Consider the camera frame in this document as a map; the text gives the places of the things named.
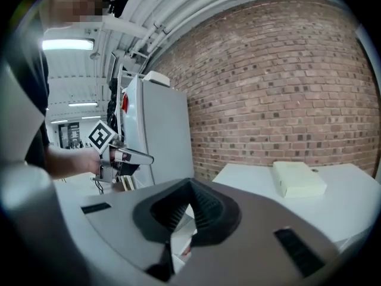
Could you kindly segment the white ceiling pipes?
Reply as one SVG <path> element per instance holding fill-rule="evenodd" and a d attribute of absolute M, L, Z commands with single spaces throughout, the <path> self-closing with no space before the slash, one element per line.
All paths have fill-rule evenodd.
<path fill-rule="evenodd" d="M 165 0 L 162 8 L 149 25 L 143 38 L 130 50 L 130 55 L 148 59 L 167 38 L 201 14 L 232 0 Z"/>

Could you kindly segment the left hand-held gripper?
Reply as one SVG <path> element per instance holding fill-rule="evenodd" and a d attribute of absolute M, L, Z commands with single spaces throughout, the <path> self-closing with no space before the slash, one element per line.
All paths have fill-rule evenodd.
<path fill-rule="evenodd" d="M 119 175 L 133 175 L 139 164 L 152 164 L 154 158 L 124 146 L 121 137 L 105 122 L 99 120 L 89 136 L 91 146 L 99 154 L 99 172 L 97 181 L 113 181 Z"/>

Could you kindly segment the wooden frame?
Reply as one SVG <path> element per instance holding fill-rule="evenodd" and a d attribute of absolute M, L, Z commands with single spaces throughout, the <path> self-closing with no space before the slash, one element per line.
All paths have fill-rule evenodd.
<path fill-rule="evenodd" d="M 131 176 L 126 176 L 126 175 L 120 176 L 120 179 L 121 179 L 121 182 L 123 184 L 125 191 L 135 190 L 135 185 L 134 185 L 134 182 L 133 182 L 133 179 L 131 178 Z"/>

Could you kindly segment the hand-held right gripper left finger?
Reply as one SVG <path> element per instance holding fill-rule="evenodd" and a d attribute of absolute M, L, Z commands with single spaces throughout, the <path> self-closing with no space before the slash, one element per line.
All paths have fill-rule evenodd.
<path fill-rule="evenodd" d="M 191 256 L 175 270 L 170 240 L 190 203 L 188 178 L 88 199 L 97 240 L 89 255 L 114 276 L 188 276 Z"/>

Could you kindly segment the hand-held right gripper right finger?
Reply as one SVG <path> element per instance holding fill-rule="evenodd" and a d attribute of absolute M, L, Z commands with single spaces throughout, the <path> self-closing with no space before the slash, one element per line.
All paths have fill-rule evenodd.
<path fill-rule="evenodd" d="M 206 181 L 234 199 L 242 213 L 234 233 L 219 245 L 194 247 L 175 276 L 175 286 L 318 286 L 339 267 L 339 251 L 316 227 L 278 202 L 227 185 Z M 291 229 L 323 262 L 304 277 L 275 232 Z"/>

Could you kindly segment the person's left forearm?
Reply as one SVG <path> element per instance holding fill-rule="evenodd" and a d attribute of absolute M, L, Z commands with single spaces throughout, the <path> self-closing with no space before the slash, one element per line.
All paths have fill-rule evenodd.
<path fill-rule="evenodd" d="M 46 171 L 52 179 L 90 173 L 87 170 L 90 149 L 67 150 L 52 145 L 45 148 Z"/>

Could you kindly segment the white metal shelf rack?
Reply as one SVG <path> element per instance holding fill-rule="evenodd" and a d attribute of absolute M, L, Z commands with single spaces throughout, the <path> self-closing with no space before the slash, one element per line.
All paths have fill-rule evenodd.
<path fill-rule="evenodd" d="M 138 64 L 135 64 L 135 60 L 130 58 L 126 51 L 117 49 L 111 53 L 109 66 L 107 68 L 107 83 L 109 88 L 109 83 L 112 78 L 117 78 L 117 103 L 115 108 L 115 116 L 117 118 L 117 134 L 123 136 L 124 132 L 122 129 L 121 113 L 118 113 L 117 104 L 121 107 L 122 100 L 122 90 L 128 86 L 132 79 L 137 76 L 140 78 L 144 77 L 144 74 L 137 72 Z"/>

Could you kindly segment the cream flat box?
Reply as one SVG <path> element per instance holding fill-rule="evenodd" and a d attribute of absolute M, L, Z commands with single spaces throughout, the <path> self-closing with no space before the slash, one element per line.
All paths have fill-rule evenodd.
<path fill-rule="evenodd" d="M 273 163 L 275 185 L 283 198 L 305 198 L 323 195 L 327 184 L 303 162 Z"/>

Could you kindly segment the white curved table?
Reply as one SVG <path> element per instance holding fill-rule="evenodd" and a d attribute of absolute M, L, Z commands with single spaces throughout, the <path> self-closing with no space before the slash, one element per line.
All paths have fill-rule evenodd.
<path fill-rule="evenodd" d="M 366 237 L 381 211 L 381 184 L 353 164 L 321 166 L 318 197 L 283 198 L 270 167 L 227 164 L 214 182 L 270 198 L 319 229 L 340 250 Z"/>

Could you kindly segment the person's black shirt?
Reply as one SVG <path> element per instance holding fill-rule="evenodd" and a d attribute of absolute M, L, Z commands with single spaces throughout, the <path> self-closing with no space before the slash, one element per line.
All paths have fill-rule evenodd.
<path fill-rule="evenodd" d="M 45 116 L 49 97 L 49 70 L 46 55 L 41 47 L 42 38 L 42 24 L 36 21 L 11 38 L 5 50 L 5 59 L 24 92 Z M 45 169 L 45 150 L 48 145 L 46 124 L 42 122 L 26 154 L 27 163 Z"/>

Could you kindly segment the person's left hand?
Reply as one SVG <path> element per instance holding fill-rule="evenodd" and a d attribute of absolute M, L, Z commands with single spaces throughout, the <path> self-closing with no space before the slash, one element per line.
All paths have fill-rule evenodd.
<path fill-rule="evenodd" d="M 96 151 L 95 152 L 91 151 L 88 154 L 88 161 L 87 161 L 88 172 L 99 176 L 100 175 L 100 166 L 101 166 L 101 161 L 99 158 L 99 154 Z"/>

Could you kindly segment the row of black bags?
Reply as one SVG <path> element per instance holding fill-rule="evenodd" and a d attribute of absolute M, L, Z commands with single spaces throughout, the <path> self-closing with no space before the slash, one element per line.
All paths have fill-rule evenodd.
<path fill-rule="evenodd" d="M 110 80 L 109 89 L 111 91 L 111 96 L 107 107 L 107 124 L 113 131 L 117 132 L 117 118 L 115 116 L 118 91 L 117 78 L 112 78 Z"/>

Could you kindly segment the white flat appliance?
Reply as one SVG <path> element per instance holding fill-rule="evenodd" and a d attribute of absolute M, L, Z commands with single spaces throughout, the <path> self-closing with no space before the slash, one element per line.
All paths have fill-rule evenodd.
<path fill-rule="evenodd" d="M 167 76 L 153 70 L 146 74 L 143 77 L 143 80 L 170 87 L 170 79 Z"/>

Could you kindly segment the white refrigerator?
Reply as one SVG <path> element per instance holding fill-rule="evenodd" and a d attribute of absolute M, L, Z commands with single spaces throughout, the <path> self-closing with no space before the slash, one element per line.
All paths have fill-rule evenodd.
<path fill-rule="evenodd" d="M 132 175 L 138 188 L 192 178 L 191 135 L 184 92 L 134 77 L 122 90 L 129 99 L 121 111 L 127 148 L 149 154 L 151 165 L 141 165 Z"/>

